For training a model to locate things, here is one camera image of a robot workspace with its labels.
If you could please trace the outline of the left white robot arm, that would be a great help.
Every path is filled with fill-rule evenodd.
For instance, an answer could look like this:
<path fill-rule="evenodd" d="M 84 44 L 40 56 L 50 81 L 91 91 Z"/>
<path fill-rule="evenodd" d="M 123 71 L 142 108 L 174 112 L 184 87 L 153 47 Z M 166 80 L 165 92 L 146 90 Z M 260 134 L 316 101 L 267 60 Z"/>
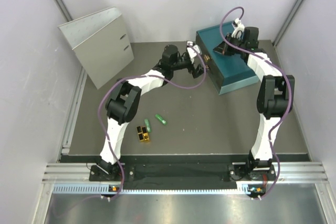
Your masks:
<path fill-rule="evenodd" d="M 165 46 L 159 62 L 147 73 L 118 80 L 104 96 L 98 107 L 107 112 L 107 124 L 102 123 L 105 134 L 103 149 L 96 165 L 91 167 L 90 181 L 117 181 L 124 179 L 121 146 L 128 124 L 134 119 L 142 95 L 171 83 L 174 72 L 186 69 L 194 79 L 205 76 L 205 63 L 194 65 L 201 49 L 187 42 L 186 52 L 180 54 L 175 45 Z"/>

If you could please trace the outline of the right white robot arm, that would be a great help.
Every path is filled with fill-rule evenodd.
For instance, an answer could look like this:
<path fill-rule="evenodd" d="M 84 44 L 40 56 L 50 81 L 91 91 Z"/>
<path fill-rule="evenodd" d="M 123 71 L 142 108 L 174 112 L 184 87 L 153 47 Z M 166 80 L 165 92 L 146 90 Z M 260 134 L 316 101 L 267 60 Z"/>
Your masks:
<path fill-rule="evenodd" d="M 271 171 L 274 142 L 280 125 L 292 109 L 295 79 L 285 75 L 268 55 L 259 49 L 256 27 L 246 27 L 240 20 L 232 24 L 234 30 L 223 36 L 214 51 L 223 56 L 239 54 L 260 80 L 257 111 L 260 115 L 256 141 L 243 169 L 243 176 L 252 180 Z"/>

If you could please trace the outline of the teal drawer cabinet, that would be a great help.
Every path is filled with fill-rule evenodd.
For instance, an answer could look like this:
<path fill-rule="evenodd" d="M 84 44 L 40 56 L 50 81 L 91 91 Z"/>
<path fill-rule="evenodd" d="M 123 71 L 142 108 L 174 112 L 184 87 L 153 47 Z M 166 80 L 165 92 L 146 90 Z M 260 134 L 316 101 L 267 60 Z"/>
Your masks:
<path fill-rule="evenodd" d="M 209 56 L 209 61 L 204 62 L 217 93 L 221 95 L 259 82 L 240 55 L 223 56 L 213 51 L 221 42 L 223 39 L 218 25 L 196 32 L 196 44 L 202 51 L 203 59 L 204 55 Z"/>

